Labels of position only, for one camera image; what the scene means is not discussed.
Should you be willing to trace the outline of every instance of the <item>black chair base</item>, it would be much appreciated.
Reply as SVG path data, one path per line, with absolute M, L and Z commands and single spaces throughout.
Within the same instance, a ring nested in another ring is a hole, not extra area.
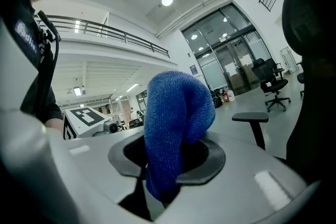
M 271 108 L 272 106 L 274 106 L 275 104 L 280 104 L 280 105 L 284 108 L 284 111 L 286 111 L 286 107 L 285 107 L 285 105 L 282 103 L 282 101 L 284 101 L 284 100 L 288 100 L 288 102 L 290 103 L 291 100 L 290 100 L 290 98 L 278 98 L 278 94 L 279 94 L 279 93 L 276 93 L 274 99 L 272 99 L 272 100 L 268 100 L 268 101 L 265 102 L 265 105 L 267 105 L 267 104 L 270 103 L 270 102 L 272 103 L 272 104 L 267 108 L 267 112 L 270 112 L 270 111 L 271 111 L 270 108 Z

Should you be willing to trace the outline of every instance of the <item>blue knit fabric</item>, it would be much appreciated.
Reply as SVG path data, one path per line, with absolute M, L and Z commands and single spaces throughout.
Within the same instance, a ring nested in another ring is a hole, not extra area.
M 181 143 L 195 143 L 214 119 L 211 94 L 192 75 L 169 71 L 151 80 L 144 139 L 149 160 L 146 186 L 156 199 L 170 202 L 175 197 L 183 166 Z

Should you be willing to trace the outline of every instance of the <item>round ceiling light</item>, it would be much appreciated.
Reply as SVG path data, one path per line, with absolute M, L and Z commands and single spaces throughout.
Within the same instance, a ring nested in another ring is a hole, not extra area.
M 163 6 L 170 6 L 173 3 L 173 0 L 162 0 Z

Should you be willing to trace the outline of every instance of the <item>chair armrest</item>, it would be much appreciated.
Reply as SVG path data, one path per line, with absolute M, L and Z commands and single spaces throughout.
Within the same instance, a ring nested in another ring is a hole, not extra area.
M 243 112 L 234 114 L 232 120 L 242 122 L 268 122 L 268 114 L 264 112 Z

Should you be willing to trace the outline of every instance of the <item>floor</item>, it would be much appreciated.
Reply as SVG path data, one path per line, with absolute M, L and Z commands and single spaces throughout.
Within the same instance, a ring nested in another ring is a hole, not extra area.
M 303 84 L 297 80 L 297 75 L 302 72 L 299 69 L 293 74 L 285 75 L 288 84 L 280 90 L 279 97 L 289 97 L 291 103 L 283 101 L 286 106 L 286 112 L 279 105 L 274 105 L 269 114 L 269 121 L 261 124 L 264 135 L 266 152 L 270 155 L 286 158 L 287 140 L 294 129 L 296 121 L 302 106 L 300 91 L 303 90 Z M 237 139 L 250 143 L 256 143 L 249 123 L 234 122 L 232 116 L 239 112 L 266 112 L 265 101 L 273 99 L 274 95 L 265 96 L 261 88 L 256 88 L 247 93 L 236 97 L 233 102 L 225 103 L 216 109 L 216 119 L 210 131 L 223 133 L 223 135 L 232 136 Z M 157 218 L 164 210 L 162 204 L 157 201 L 147 191 L 145 181 L 143 182 L 145 196 L 152 219 Z

